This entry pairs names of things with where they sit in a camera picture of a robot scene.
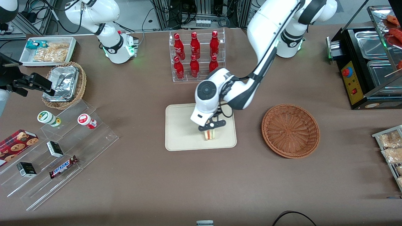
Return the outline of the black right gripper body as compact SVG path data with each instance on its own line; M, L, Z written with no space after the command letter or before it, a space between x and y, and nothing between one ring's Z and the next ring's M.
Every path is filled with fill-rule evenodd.
M5 54L0 54L0 90L1 94L6 91L15 92L20 96L23 96L23 89L16 88L13 85L15 80L21 79L23 77L21 71L19 70L19 66L22 63L14 60Z

